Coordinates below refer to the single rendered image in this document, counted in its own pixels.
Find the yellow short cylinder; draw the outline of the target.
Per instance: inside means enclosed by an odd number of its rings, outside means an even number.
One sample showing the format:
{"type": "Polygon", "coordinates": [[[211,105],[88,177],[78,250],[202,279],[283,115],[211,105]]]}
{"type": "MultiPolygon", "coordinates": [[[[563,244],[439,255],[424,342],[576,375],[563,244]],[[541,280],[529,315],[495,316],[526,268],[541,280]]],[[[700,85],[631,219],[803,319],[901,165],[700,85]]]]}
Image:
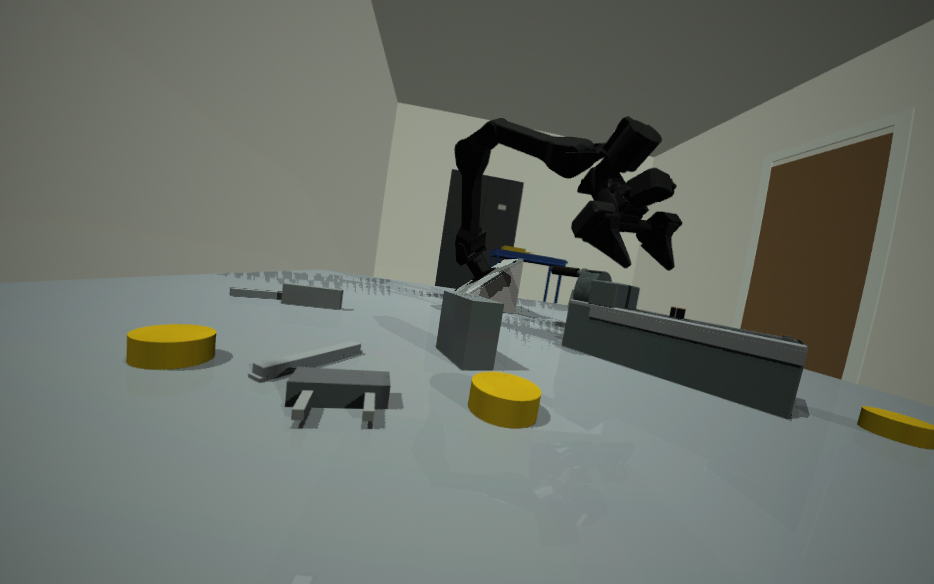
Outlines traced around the yellow short cylinder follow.
{"type": "Polygon", "coordinates": [[[857,425],[899,443],[928,450],[934,449],[934,426],[913,417],[863,406],[857,425]]]}
{"type": "Polygon", "coordinates": [[[146,326],[127,333],[126,363],[139,369],[197,366],[215,357],[216,330],[202,325],[146,326]]]}
{"type": "Polygon", "coordinates": [[[504,428],[526,428],[537,420],[541,390],[514,375],[484,372],[472,378],[468,408],[473,415],[504,428]]]}

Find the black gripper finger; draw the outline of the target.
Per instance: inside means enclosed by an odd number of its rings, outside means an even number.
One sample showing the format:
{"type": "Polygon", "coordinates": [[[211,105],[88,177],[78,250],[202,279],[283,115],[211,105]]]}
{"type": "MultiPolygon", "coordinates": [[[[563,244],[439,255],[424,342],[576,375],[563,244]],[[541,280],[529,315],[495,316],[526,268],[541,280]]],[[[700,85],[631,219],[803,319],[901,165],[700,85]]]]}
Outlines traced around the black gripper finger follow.
{"type": "Polygon", "coordinates": [[[624,268],[632,265],[619,232],[620,215],[604,214],[582,238],[624,268]]]}
{"type": "Polygon", "coordinates": [[[674,268],[671,237],[677,230],[678,223],[668,222],[641,245],[667,271],[674,268]]]}

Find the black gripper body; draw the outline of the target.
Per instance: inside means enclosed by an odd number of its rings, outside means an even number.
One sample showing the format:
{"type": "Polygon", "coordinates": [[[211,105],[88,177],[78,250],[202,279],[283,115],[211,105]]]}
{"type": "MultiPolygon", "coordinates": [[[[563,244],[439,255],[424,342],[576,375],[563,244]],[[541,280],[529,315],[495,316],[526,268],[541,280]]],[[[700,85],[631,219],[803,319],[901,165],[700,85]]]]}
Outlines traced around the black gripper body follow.
{"type": "Polygon", "coordinates": [[[596,224],[596,222],[606,213],[620,215],[619,232],[636,233],[637,239],[644,243],[649,237],[652,237],[668,222],[682,225],[682,221],[677,214],[666,212],[655,212],[648,220],[641,220],[641,212],[644,212],[643,206],[629,200],[623,207],[619,207],[615,197],[615,182],[622,186],[625,181],[617,180],[603,185],[597,192],[594,201],[588,202],[573,220],[571,229],[575,238],[582,239],[585,234],[596,224]]]}

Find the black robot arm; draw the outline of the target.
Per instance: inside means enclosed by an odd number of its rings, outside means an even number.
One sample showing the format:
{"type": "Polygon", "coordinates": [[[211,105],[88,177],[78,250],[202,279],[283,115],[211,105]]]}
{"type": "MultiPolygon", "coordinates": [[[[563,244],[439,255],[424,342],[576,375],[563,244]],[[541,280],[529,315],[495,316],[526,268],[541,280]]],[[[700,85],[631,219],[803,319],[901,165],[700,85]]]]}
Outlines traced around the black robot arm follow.
{"type": "MultiPolygon", "coordinates": [[[[621,173],[635,172],[637,168],[661,143],[659,133],[649,124],[626,116],[607,143],[592,143],[578,137],[553,137],[532,129],[508,122],[503,118],[489,121],[478,131],[455,144],[456,166],[462,174],[462,224],[456,235],[456,262],[467,264],[479,280],[491,268],[482,254],[486,248],[486,231],[479,225],[482,175],[489,164],[491,150],[503,144],[518,151],[537,157],[549,169],[563,178],[573,178],[589,169],[578,186],[577,193],[591,195],[612,181],[625,181],[621,173]],[[474,253],[471,257],[469,255],[474,253]]],[[[644,215],[647,206],[661,202],[674,195],[677,185],[670,175],[657,168],[650,168],[628,180],[623,186],[615,182],[615,197],[619,207],[630,201],[642,205],[644,215]]]]}

